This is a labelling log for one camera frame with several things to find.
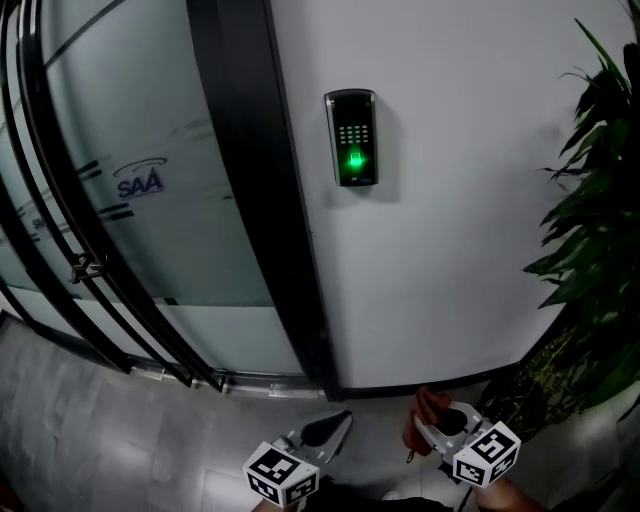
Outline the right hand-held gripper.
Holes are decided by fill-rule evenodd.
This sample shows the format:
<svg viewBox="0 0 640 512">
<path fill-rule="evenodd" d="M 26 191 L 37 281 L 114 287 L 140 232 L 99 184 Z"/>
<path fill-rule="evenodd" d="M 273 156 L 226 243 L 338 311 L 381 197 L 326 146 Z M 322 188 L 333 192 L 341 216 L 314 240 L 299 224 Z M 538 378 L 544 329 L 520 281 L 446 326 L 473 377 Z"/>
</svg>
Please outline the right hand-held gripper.
<svg viewBox="0 0 640 512">
<path fill-rule="evenodd" d="M 414 426 L 441 456 L 440 469 L 455 483 L 489 486 L 516 463 L 520 438 L 502 421 L 492 423 L 474 407 L 452 402 L 435 425 L 417 416 Z"/>
</svg>

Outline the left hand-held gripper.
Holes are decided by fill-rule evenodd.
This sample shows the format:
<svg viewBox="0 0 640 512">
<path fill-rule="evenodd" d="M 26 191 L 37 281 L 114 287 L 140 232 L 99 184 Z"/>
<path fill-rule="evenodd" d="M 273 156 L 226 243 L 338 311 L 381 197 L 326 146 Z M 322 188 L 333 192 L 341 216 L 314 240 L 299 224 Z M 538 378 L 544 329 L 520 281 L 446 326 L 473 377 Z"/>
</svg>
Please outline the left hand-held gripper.
<svg viewBox="0 0 640 512">
<path fill-rule="evenodd" d="M 349 410 L 322 413 L 261 443 L 242 466 L 249 488 L 275 506 L 291 506 L 307 498 L 318 490 L 352 424 Z"/>
</svg>

